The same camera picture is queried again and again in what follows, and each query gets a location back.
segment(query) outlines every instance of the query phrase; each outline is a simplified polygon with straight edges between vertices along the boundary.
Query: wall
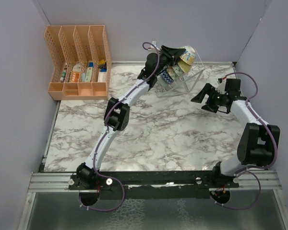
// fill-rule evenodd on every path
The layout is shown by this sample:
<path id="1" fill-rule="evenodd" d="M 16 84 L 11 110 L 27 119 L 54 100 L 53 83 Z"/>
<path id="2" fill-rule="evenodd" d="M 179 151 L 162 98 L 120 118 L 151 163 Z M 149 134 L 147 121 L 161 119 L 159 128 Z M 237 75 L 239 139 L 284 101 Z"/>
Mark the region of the wall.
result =
<path id="1" fill-rule="evenodd" d="M 288 205 L 288 0 L 273 0 L 243 51 L 237 71 L 251 74 L 258 82 L 252 99 L 256 111 L 280 127 L 278 171 Z M 245 95 L 254 93 L 250 80 L 242 79 Z"/>
<path id="2" fill-rule="evenodd" d="M 0 1 L 0 230 L 17 229 L 54 114 L 44 30 L 31 0 Z"/>
<path id="3" fill-rule="evenodd" d="M 271 0 L 38 0 L 50 24 L 104 24 L 112 60 L 145 61 L 145 41 L 237 61 Z"/>

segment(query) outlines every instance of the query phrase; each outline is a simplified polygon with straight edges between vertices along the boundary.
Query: wooden organizer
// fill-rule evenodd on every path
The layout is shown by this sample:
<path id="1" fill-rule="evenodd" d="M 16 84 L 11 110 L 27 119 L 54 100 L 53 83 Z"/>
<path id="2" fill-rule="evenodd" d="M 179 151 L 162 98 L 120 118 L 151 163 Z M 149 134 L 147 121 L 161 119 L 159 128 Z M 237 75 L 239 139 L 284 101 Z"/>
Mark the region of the wooden organizer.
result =
<path id="1" fill-rule="evenodd" d="M 111 55 L 107 33 L 103 25 L 47 26 L 45 42 L 49 48 L 54 65 L 52 80 L 48 93 L 56 100 L 103 100 L 108 98 L 111 74 Z M 98 81 L 98 62 L 107 61 L 107 80 Z M 82 82 L 89 61 L 94 63 L 91 82 Z M 70 72 L 80 62 L 79 82 L 69 82 Z M 67 64 L 64 82 L 60 82 L 62 72 Z"/>

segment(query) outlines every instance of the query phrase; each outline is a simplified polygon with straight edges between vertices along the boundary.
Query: blue patterned cup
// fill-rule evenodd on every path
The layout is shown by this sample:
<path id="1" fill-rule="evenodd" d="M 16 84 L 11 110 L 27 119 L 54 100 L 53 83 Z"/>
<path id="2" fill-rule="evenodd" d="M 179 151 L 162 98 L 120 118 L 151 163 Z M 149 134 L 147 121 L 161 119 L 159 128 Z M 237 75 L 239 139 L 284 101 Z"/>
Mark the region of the blue patterned cup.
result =
<path id="1" fill-rule="evenodd" d="M 165 80 L 165 82 L 166 82 L 167 84 L 170 85 L 170 84 L 173 83 L 173 79 L 170 77 L 170 75 L 168 74 L 168 72 L 167 72 L 166 69 L 162 70 L 161 73 L 160 73 L 160 75 L 161 75 L 161 77 L 163 78 L 163 80 Z"/>

